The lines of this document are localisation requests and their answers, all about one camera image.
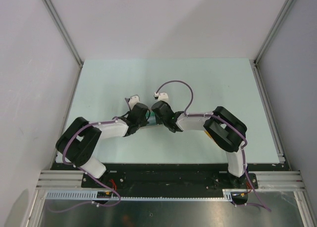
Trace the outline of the grey glasses case green lining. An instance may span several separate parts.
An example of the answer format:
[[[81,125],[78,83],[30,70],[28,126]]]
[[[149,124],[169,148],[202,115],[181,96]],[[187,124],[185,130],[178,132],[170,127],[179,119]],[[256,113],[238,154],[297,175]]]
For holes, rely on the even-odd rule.
[[[147,124],[143,127],[141,127],[140,129],[147,129],[147,128],[154,128],[154,127],[158,127],[158,126],[162,126],[162,124],[158,124],[156,121],[156,116],[150,116],[149,119],[147,120]]]

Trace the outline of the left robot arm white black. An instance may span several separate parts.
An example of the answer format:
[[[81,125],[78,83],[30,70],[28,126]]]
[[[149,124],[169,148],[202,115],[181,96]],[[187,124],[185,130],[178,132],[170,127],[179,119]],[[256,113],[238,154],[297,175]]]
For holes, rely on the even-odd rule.
[[[109,174],[106,173],[106,166],[93,157],[98,141],[136,133],[148,124],[148,113],[148,106],[138,102],[126,114],[110,121],[90,123],[78,117],[58,139],[55,148],[62,154],[64,164],[92,175],[93,183],[104,187],[109,183]]]

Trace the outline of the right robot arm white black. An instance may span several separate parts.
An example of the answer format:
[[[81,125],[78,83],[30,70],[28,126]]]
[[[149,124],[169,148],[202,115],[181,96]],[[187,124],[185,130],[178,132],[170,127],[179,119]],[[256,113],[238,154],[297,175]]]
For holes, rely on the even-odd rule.
[[[159,124],[163,124],[171,132],[204,131],[226,152],[228,161],[228,181],[234,188],[240,188],[248,178],[248,165],[244,147],[246,125],[222,106],[208,113],[186,114],[184,111],[173,112],[165,101],[158,101],[152,111]]]

